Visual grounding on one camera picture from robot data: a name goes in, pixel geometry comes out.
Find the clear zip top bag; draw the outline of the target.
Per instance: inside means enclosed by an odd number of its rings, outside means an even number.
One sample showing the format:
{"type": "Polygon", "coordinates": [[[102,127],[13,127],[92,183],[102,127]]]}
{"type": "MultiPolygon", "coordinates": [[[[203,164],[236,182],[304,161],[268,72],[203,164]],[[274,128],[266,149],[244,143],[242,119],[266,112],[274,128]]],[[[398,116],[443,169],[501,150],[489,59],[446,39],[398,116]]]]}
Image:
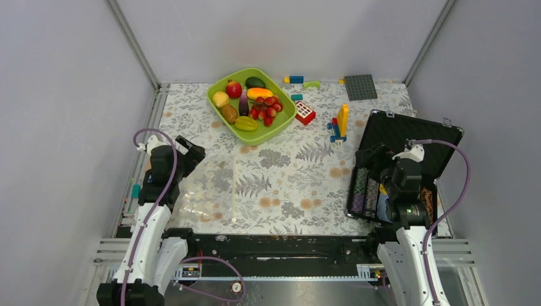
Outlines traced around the clear zip top bag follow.
{"type": "Polygon", "coordinates": [[[205,158],[179,183],[174,219],[196,224],[231,221],[235,206],[234,178],[234,159],[205,158]]]}

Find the yellow green starfruit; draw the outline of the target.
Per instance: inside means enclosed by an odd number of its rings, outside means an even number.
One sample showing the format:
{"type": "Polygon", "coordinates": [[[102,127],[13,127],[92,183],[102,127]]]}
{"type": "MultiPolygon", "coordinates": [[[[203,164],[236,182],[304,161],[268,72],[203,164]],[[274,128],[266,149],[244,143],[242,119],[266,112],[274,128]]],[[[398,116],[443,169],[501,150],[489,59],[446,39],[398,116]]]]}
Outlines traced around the yellow green starfruit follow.
{"type": "Polygon", "coordinates": [[[237,129],[243,131],[256,131],[258,129],[257,121],[248,116],[240,116],[236,118],[234,125],[237,129]]]}

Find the red strawberry bunch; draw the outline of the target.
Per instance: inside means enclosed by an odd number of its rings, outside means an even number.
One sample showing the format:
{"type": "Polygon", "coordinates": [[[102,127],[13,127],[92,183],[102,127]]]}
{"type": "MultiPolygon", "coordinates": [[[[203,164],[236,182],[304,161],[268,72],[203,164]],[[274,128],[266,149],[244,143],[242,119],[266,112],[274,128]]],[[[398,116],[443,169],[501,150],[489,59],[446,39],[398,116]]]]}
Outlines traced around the red strawberry bunch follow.
{"type": "Polygon", "coordinates": [[[283,104],[277,96],[249,101],[251,107],[248,117],[255,120],[261,120],[265,127],[271,127],[279,112],[284,110],[283,104]]]}

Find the black open case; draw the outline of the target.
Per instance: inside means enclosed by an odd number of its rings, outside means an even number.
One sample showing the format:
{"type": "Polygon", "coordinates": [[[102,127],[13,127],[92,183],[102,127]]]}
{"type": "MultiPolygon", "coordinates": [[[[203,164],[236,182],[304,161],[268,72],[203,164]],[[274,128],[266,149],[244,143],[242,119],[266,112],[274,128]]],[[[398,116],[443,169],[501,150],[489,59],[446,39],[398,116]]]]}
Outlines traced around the black open case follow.
{"type": "Polygon", "coordinates": [[[355,153],[346,215],[430,228],[437,219],[436,180],[463,134],[457,126],[373,110],[355,153]]]}

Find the yellow blue brick tower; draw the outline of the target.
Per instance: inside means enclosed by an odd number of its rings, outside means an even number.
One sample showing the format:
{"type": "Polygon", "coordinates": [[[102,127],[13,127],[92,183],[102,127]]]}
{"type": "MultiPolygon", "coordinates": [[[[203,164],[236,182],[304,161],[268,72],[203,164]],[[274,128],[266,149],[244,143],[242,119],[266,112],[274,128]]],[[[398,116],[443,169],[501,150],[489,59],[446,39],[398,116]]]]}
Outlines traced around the yellow blue brick tower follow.
{"type": "Polygon", "coordinates": [[[331,132],[331,143],[342,143],[347,141],[347,125],[348,125],[349,107],[343,104],[336,117],[333,117],[327,123],[327,129],[331,132]]]}

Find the yellow lemon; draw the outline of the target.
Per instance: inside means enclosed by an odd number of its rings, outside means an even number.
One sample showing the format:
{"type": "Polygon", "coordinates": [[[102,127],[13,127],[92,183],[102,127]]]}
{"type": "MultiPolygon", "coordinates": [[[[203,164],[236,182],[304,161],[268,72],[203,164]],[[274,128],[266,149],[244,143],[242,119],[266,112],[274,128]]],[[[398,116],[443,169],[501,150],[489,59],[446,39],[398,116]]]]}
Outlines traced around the yellow lemon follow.
{"type": "Polygon", "coordinates": [[[211,101],[216,108],[222,108],[229,104],[229,100],[229,95],[223,91],[215,92],[211,98],[211,101]]]}

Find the purple eggplant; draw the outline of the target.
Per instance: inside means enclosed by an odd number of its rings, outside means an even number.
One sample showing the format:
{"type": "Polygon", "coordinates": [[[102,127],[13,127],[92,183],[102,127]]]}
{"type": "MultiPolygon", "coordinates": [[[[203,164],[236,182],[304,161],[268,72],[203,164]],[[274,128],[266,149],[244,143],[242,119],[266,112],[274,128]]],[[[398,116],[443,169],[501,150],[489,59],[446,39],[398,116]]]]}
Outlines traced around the purple eggplant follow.
{"type": "Polygon", "coordinates": [[[240,116],[249,115],[249,103],[248,103],[247,90],[243,90],[239,97],[238,111],[239,111],[240,116]]]}

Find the grey building baseplate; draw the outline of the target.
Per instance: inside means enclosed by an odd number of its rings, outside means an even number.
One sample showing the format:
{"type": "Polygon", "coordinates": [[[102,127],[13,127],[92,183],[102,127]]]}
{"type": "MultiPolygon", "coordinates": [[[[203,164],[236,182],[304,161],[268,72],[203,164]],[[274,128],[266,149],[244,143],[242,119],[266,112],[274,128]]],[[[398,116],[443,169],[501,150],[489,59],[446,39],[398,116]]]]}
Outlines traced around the grey building baseplate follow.
{"type": "Polygon", "coordinates": [[[344,85],[350,101],[378,98],[372,75],[346,76],[344,85]]]}

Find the red pomegranate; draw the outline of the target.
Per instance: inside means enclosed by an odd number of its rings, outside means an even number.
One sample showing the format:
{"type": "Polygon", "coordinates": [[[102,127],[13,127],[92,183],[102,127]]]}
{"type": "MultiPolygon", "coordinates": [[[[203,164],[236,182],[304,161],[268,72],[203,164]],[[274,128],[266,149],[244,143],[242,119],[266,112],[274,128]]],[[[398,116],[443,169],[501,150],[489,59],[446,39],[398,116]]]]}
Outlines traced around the red pomegranate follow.
{"type": "Polygon", "coordinates": [[[242,94],[242,85],[238,81],[228,80],[228,83],[225,87],[225,92],[229,96],[229,98],[240,98],[242,94]]]}

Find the yellow orange mango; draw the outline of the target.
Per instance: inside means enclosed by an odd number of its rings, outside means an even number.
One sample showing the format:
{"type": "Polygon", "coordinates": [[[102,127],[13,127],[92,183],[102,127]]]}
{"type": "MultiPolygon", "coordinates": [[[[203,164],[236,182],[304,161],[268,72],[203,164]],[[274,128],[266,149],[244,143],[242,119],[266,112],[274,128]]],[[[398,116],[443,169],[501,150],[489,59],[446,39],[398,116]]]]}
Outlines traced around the yellow orange mango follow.
{"type": "Polygon", "coordinates": [[[263,99],[273,97],[274,93],[266,88],[261,87],[252,87],[247,90],[246,92],[248,99],[250,100],[256,100],[257,98],[261,97],[263,99]]]}

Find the dark green avocado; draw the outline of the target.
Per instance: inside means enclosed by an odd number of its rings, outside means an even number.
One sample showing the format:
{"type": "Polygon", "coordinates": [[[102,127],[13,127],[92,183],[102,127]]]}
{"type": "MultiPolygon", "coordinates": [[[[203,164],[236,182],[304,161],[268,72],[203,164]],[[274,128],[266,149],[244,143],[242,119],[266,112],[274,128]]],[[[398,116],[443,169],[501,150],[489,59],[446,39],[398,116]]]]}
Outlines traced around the dark green avocado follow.
{"type": "Polygon", "coordinates": [[[263,88],[263,89],[266,89],[267,86],[265,84],[265,82],[256,77],[256,76],[251,76],[251,77],[248,77],[245,81],[245,86],[247,89],[251,89],[251,88],[263,88]]]}

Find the green arch brick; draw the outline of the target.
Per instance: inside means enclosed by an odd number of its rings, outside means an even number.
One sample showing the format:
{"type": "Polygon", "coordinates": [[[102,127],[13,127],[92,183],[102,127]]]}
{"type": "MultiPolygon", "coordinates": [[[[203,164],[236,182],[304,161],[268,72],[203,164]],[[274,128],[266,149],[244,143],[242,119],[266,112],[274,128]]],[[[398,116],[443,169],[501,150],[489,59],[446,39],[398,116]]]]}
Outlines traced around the green arch brick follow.
{"type": "Polygon", "coordinates": [[[308,81],[303,83],[303,89],[307,90],[309,88],[319,89],[321,87],[320,81],[308,81]]]}

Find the blue yellow brick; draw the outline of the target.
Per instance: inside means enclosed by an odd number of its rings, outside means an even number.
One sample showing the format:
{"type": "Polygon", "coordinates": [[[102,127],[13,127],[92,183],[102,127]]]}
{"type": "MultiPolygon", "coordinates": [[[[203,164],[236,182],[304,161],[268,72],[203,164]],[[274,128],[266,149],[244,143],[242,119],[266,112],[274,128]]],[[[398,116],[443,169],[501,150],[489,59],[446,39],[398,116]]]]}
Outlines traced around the blue yellow brick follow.
{"type": "Polygon", "coordinates": [[[304,77],[302,75],[291,75],[284,77],[283,81],[286,84],[303,84],[304,77]]]}

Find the teal block at rail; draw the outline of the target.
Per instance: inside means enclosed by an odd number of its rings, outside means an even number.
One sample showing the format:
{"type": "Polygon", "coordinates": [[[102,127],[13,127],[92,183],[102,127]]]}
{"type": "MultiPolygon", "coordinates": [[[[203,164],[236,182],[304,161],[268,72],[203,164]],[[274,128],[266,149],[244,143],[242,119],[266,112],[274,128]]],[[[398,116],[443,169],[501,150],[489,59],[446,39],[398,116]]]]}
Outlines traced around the teal block at rail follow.
{"type": "Polygon", "coordinates": [[[141,186],[139,184],[134,184],[131,188],[130,198],[137,199],[139,197],[140,190],[141,190],[141,186]]]}

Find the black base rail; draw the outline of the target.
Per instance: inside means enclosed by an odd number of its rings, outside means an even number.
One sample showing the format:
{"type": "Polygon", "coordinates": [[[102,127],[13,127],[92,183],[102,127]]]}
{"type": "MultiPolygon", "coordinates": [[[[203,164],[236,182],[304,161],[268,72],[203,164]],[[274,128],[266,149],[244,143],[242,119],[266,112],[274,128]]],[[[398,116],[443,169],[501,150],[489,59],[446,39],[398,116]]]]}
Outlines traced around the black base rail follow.
{"type": "Polygon", "coordinates": [[[347,278],[358,274],[357,265],[380,263],[379,244],[397,242],[391,229],[373,229],[365,237],[305,235],[212,235],[191,228],[172,228],[165,238],[188,243],[188,256],[203,255],[204,277],[232,277],[217,257],[231,263],[243,277],[347,278]]]}

